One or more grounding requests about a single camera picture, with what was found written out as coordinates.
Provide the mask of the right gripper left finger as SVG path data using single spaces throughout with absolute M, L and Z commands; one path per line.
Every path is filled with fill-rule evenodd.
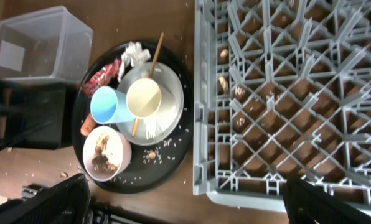
M 0 224 L 83 223 L 90 203 L 85 174 L 76 174 L 38 191 L 30 198 L 12 199 L 0 205 Z

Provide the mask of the wooden chopstick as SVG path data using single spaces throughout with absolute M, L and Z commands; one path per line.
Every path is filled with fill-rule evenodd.
M 152 62 L 152 65 L 151 65 L 151 69 L 149 70 L 148 78 L 150 78 L 150 79 L 152 79 L 153 75 L 154 75 L 154 70 L 155 70 L 155 66 L 157 64 L 157 60 L 158 60 L 159 53 L 160 53 L 160 50 L 161 50 L 163 38 L 164 38 L 164 33 L 161 32 L 159 42 L 157 44 L 156 51 L 155 51 L 155 54 L 154 54 L 153 62 Z M 140 119 L 136 118 L 135 122 L 134 122 L 133 130 L 132 130 L 132 136 L 136 135 L 137 130 L 138 130 L 138 126 L 139 126 L 139 122 L 140 122 Z

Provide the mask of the blue plastic cup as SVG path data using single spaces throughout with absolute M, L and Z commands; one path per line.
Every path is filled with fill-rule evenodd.
M 126 123 L 135 119 L 128 109 L 126 94 L 109 86 L 100 87 L 93 94 L 90 113 L 98 124 Z

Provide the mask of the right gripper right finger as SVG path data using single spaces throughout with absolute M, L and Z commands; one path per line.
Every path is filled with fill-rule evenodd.
M 282 188 L 290 224 L 371 224 L 371 216 L 301 180 L 289 179 Z

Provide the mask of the cream plastic cup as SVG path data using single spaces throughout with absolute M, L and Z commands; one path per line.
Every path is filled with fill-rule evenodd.
M 128 88 L 126 102 L 130 113 L 139 119 L 171 115 L 176 108 L 172 93 L 150 78 L 140 78 Z

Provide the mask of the white plastic fork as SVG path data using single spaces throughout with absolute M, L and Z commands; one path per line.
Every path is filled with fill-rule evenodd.
M 162 129 L 158 120 L 155 117 L 146 118 L 143 120 L 146 128 L 146 139 L 154 139 L 156 136 L 162 134 Z

